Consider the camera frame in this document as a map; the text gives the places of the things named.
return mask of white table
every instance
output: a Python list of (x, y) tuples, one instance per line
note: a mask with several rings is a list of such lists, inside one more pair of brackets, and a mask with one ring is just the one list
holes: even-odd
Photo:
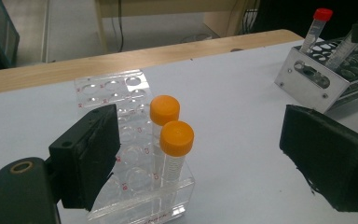
[[(279, 149), (285, 106), (297, 104), (273, 81), (291, 42), (143, 69), (154, 95), (181, 103), (196, 138), (186, 156), (196, 187), (184, 217), (172, 223), (358, 224), (339, 213)], [(327, 114), (358, 132), (358, 101)], [(0, 168), (48, 157), (48, 146), (77, 120), (73, 82), (0, 93)], [(86, 223), (86, 211), (60, 207), (62, 223)]]

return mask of gray metal holder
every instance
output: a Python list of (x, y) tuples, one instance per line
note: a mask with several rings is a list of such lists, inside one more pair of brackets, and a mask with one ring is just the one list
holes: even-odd
[(293, 47), (275, 83), (302, 105), (321, 113), (358, 99), (358, 49), (338, 68), (324, 64), (341, 39), (318, 42), (310, 53)]

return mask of floor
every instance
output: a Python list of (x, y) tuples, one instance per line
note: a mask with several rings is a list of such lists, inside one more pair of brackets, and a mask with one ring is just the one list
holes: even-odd
[[(21, 37), (17, 66), (103, 54), (92, 0), (3, 2)], [(179, 44), (195, 39), (196, 35), (217, 38), (202, 19), (203, 13), (124, 17), (122, 51)], [(103, 27), (109, 52), (118, 52), (121, 45), (118, 19), (104, 19)]]

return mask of orange cap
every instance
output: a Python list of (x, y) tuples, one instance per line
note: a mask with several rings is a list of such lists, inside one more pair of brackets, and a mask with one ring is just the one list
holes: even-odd
[(159, 145), (172, 157), (182, 157), (193, 147), (194, 132), (187, 123), (176, 120), (166, 123), (161, 129)]
[(150, 103), (150, 118), (159, 126), (164, 126), (169, 121), (179, 119), (179, 110), (180, 105), (175, 98), (160, 95)]

